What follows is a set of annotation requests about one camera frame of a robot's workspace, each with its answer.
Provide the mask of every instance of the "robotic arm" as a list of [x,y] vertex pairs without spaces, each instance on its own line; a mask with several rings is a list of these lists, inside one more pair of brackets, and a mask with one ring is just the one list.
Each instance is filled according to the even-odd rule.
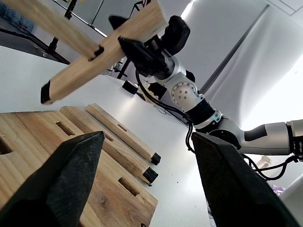
[[172,101],[182,108],[196,131],[221,138],[242,154],[294,153],[303,160],[303,120],[264,124],[243,131],[206,101],[194,83],[193,74],[174,57],[184,47],[189,33],[186,23],[180,17],[172,16],[161,39],[155,36],[143,44],[121,37],[119,42],[140,74],[154,76],[167,88]]

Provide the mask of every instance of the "black rubber foot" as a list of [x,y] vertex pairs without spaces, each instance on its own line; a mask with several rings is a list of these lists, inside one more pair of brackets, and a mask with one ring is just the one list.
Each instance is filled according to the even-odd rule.
[[151,163],[153,163],[154,165],[157,165],[160,163],[160,160],[161,160],[161,156],[158,155],[157,153],[155,153],[152,158],[151,158]]
[[149,183],[152,183],[158,177],[158,174],[153,171],[152,168],[148,167],[143,176],[149,181]]
[[51,98],[49,97],[49,88],[51,86],[51,81],[49,81],[47,84],[45,84],[41,88],[41,103],[44,104],[46,102],[49,102]]
[[125,81],[122,88],[124,88],[126,91],[128,91],[129,93],[131,93],[133,95],[136,94],[139,89],[138,85],[133,84],[132,82],[130,82],[128,80]]

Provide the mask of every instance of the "rectangular slot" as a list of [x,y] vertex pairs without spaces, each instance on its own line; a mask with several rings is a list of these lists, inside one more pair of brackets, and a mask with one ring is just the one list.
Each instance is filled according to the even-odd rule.
[[68,136],[74,136],[75,133],[73,133],[66,125],[64,125],[62,122],[55,122],[56,125],[58,125],[58,127],[60,129],[62,129],[63,132],[65,132]]
[[121,129],[123,129],[124,131],[127,131],[126,128],[124,128],[122,125],[118,125]]
[[0,137],[0,155],[5,155],[13,152],[7,143],[3,140],[2,137]]
[[109,135],[107,135],[106,133],[105,133],[105,138],[108,139],[108,140],[111,141],[111,142],[114,141],[113,138],[111,138],[111,137],[110,137]]
[[119,183],[123,185],[133,196],[136,196],[139,194],[138,190],[135,189],[124,177],[121,177],[119,180]]

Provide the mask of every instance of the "white table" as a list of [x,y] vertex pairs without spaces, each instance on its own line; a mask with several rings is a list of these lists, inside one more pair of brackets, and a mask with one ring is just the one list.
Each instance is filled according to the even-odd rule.
[[121,88],[122,81],[98,76],[51,106],[40,104],[43,84],[66,65],[0,46],[0,113],[59,110],[97,103],[161,156],[159,177],[147,189],[159,200],[151,227],[208,227],[205,196],[187,127]]

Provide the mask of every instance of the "wooden panel with slots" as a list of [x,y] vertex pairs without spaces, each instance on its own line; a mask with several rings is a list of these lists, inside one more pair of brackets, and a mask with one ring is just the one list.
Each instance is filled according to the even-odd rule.
[[147,146],[143,141],[141,141],[137,136],[135,136],[131,131],[124,127],[100,106],[97,104],[88,105],[86,107],[86,111],[108,127],[114,134],[116,134],[144,159],[156,165],[160,162],[160,156],[157,153],[155,153],[149,146]]
[[144,160],[105,130],[91,115],[72,106],[65,106],[60,112],[84,133],[103,131],[106,137],[103,149],[134,176],[148,184],[156,179],[158,174]]
[[[83,132],[58,111],[2,113],[0,125],[1,209],[62,142]],[[80,221],[84,227],[148,226],[156,205],[157,200],[102,151]]]
[[56,36],[72,49],[85,56],[86,59],[96,57],[94,52],[99,50],[99,45],[79,32],[72,22],[52,11],[39,0],[1,1],[38,24],[45,31]]
[[125,54],[119,44],[119,37],[146,42],[166,24],[158,1],[153,0],[100,43],[100,46],[104,47],[104,52],[96,59],[88,61],[81,57],[44,85],[41,90],[41,103],[51,104],[64,98],[123,58]]

